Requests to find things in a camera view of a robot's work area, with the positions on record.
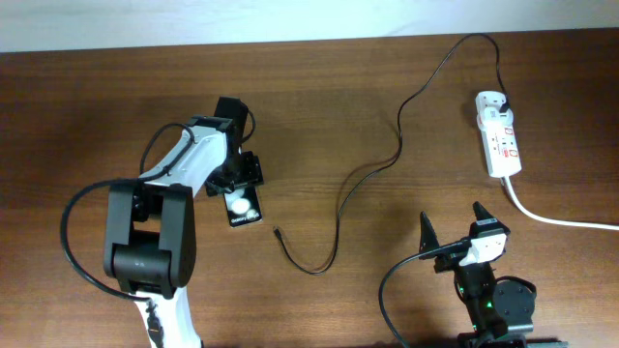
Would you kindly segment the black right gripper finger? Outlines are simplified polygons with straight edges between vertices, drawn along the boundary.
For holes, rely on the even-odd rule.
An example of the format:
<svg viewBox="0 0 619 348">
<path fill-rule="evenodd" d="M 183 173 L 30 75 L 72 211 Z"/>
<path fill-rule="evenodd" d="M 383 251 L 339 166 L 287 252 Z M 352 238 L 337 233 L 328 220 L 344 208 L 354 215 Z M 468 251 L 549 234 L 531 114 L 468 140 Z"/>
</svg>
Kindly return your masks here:
<svg viewBox="0 0 619 348">
<path fill-rule="evenodd" d="M 420 213 L 420 247 L 421 259 L 433 257 L 433 252 L 440 247 L 434 228 L 425 212 Z"/>
<path fill-rule="evenodd" d="M 472 236 L 510 235 L 510 229 L 493 216 L 479 201 L 473 204 L 476 220 L 471 224 Z"/>
</svg>

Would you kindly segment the black Galaxy smartphone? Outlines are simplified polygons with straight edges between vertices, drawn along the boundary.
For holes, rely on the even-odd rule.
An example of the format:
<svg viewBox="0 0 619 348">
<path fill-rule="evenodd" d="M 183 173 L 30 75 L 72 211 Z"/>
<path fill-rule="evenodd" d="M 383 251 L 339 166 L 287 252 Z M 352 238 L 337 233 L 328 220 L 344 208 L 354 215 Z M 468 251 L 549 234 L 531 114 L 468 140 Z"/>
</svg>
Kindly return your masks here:
<svg viewBox="0 0 619 348">
<path fill-rule="evenodd" d="M 223 196 L 228 223 L 232 228 L 253 224 L 263 219 L 257 190 L 239 188 Z"/>
</svg>

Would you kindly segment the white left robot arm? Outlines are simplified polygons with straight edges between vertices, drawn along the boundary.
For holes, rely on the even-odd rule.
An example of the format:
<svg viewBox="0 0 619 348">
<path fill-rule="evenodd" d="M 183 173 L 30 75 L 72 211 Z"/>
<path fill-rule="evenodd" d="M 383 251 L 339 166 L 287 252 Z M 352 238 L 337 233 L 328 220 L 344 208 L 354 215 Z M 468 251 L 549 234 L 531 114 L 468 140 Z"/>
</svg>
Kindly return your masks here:
<svg viewBox="0 0 619 348">
<path fill-rule="evenodd" d="M 262 220 L 256 188 L 259 159 L 242 145 L 253 115 L 239 99 L 221 97 L 211 116 L 181 125 L 178 142 L 136 184 L 108 196 L 103 268 L 132 295 L 153 347 L 200 347 L 188 299 L 197 243 L 194 199 L 223 199 L 228 223 Z"/>
</svg>

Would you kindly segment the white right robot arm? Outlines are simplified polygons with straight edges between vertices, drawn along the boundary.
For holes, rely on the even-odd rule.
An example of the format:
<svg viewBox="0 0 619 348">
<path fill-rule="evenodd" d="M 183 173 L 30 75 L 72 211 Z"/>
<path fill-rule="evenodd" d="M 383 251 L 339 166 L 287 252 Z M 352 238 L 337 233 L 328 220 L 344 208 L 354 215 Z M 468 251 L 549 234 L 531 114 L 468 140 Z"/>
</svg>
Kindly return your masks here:
<svg viewBox="0 0 619 348">
<path fill-rule="evenodd" d="M 473 204 L 476 220 L 468 234 L 440 245 L 426 213 L 420 213 L 420 252 L 434 261 L 436 273 L 454 274 L 457 295 L 464 303 L 473 331 L 461 333 L 462 347 L 525 347 L 534 329 L 536 286 L 510 275 L 497 277 L 491 263 L 506 251 L 510 229 L 481 203 Z"/>
</svg>

